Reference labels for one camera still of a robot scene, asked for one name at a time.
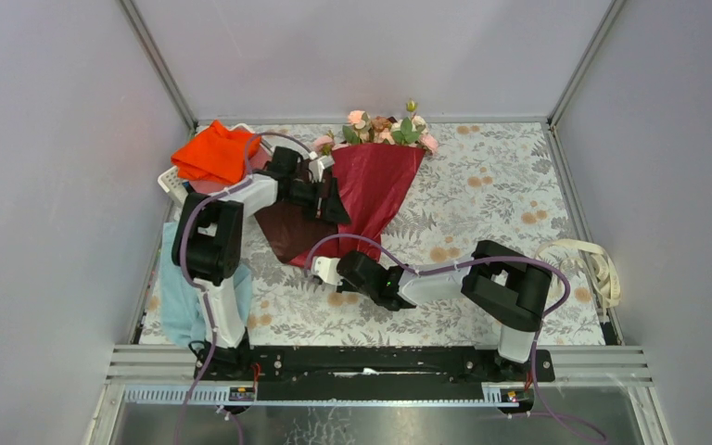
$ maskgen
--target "pink rose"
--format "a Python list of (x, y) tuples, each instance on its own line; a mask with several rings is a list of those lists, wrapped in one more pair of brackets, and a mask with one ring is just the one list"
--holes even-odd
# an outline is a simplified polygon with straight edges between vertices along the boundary
[(360, 109), (357, 109), (355, 111), (351, 111), (350, 114), (348, 115), (348, 123), (350, 125), (356, 125), (359, 122), (362, 121), (362, 116), (364, 115), (364, 111), (361, 111)]
[(433, 155), (438, 153), (438, 141), (430, 133), (419, 136), (419, 144), (425, 146)]
[(394, 144), (394, 138), (391, 137), (391, 132), (389, 130), (384, 130), (378, 134), (378, 141), (384, 144)]
[(315, 139), (315, 142), (312, 143), (312, 149), (315, 150), (316, 153), (320, 153), (321, 150), (323, 150), (325, 146), (333, 145), (333, 144), (334, 144), (334, 139), (332, 139), (331, 136), (323, 135), (323, 136)]

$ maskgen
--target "light blue cloth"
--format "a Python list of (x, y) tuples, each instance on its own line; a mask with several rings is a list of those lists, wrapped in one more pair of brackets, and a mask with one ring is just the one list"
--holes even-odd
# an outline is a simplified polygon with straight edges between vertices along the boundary
[[(166, 222), (162, 228), (162, 248), (159, 251), (159, 285), (162, 289), (160, 318), (165, 337), (186, 348), (190, 341), (203, 340), (206, 323), (197, 299), (197, 290), (184, 279), (180, 267), (171, 260), (173, 239), (178, 222)], [(235, 304), (244, 324), (249, 317), (252, 302), (252, 273), (244, 264), (239, 264), (234, 274)]]

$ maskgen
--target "orange cloth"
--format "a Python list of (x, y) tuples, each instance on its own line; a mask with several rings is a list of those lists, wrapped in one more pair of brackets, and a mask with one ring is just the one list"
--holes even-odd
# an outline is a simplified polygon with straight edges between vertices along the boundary
[[(180, 178), (235, 184), (244, 177), (244, 145), (250, 137), (248, 131), (231, 131), (214, 121), (175, 152), (171, 161), (179, 168)], [(260, 147), (261, 139), (256, 138), (249, 145), (249, 156)]]

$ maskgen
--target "white wall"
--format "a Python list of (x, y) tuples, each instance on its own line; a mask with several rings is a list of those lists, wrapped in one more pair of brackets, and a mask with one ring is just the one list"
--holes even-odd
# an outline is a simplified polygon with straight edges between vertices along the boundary
[(81, 440), (183, 137), (117, 2), (0, 1), (0, 445)]
[(610, 0), (140, 0), (201, 119), (547, 116)]
[(712, 2), (628, 2), (560, 131), (673, 437), (712, 443)]

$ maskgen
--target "white basket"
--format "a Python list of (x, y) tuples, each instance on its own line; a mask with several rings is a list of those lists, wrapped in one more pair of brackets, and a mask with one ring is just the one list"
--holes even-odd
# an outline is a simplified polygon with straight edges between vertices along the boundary
[[(209, 128), (208, 125), (197, 127), (196, 134), (202, 132), (203, 130), (206, 130), (207, 128)], [(255, 131), (252, 130), (252, 128), (250, 128), (249, 125), (245, 123), (238, 123), (233, 128), (231, 128), (231, 130), (235, 129), (242, 129), (247, 130), (250, 133), (255, 133)], [(273, 152), (272, 146), (266, 142), (265, 137), (261, 139), (261, 144), (263, 145), (263, 148), (269, 151), (269, 153)], [(171, 197), (173, 202), (176, 203), (176, 205), (179, 207), (182, 207), (184, 205), (184, 200), (188, 195), (186, 188), (184, 188), (185, 181), (186, 179), (179, 178), (179, 168), (175, 165), (170, 167), (167, 171), (161, 174), (159, 178), (157, 178), (157, 183), (160, 187), (162, 187), (162, 190), (164, 190), (165, 193), (167, 193), (168, 196)]]

